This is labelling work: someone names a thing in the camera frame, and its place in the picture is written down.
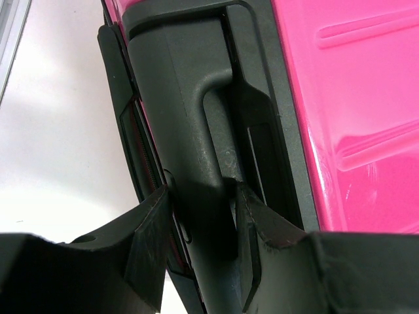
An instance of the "white floor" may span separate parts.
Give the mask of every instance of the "white floor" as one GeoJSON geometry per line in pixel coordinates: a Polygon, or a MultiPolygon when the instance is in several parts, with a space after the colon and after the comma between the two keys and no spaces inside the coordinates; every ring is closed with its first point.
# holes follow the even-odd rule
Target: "white floor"
{"type": "MultiPolygon", "coordinates": [[[[72,241],[137,205],[96,39],[100,0],[34,0],[0,104],[0,232],[72,241]]],[[[186,313],[166,279],[162,313],[186,313]]]]}

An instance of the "suitcase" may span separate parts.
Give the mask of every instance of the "suitcase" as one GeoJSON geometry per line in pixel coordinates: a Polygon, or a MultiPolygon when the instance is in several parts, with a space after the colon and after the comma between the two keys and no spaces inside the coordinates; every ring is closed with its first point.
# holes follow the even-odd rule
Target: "suitcase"
{"type": "Polygon", "coordinates": [[[189,313],[417,309],[382,263],[407,248],[383,233],[418,229],[417,1],[103,4],[127,164],[140,201],[169,186],[168,271],[189,313]],[[329,286],[303,271],[313,251],[330,253],[320,273],[347,261],[329,286]]]}

